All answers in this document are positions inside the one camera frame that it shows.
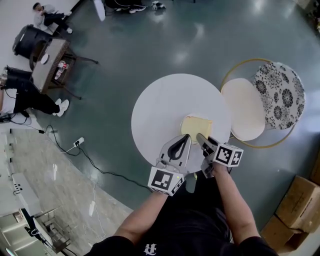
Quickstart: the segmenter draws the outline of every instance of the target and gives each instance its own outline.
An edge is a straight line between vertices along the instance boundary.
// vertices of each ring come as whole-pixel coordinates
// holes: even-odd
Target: black and white floral pattern
[[[287,129],[300,119],[306,94],[299,76],[290,67],[269,62],[259,68],[253,84],[260,93],[265,121],[273,128]]]

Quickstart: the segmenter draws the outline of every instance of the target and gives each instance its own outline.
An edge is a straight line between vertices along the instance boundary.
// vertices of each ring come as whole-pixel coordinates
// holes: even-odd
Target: hand
[[[221,172],[228,172],[227,167],[225,167],[224,165],[218,162],[214,162],[212,166],[213,166],[212,174],[214,176],[216,176],[218,173],[221,173]]]

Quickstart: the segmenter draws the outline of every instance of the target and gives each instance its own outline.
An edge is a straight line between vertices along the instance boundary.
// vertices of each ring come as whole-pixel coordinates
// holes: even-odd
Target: wooden desk
[[[44,46],[38,61],[34,66],[31,77],[33,78],[33,84],[42,94],[46,94],[48,89],[63,88],[72,96],[81,100],[81,97],[74,95],[66,87],[66,80],[68,79],[69,73],[76,63],[76,60],[90,61],[95,64],[98,64],[99,62],[90,58],[77,56],[70,49],[69,45],[70,42],[66,39],[50,39],[49,42]],[[41,59],[45,54],[49,55],[48,61],[45,64],[41,64]],[[54,76],[61,60],[69,64],[69,67],[58,79],[55,79]]]

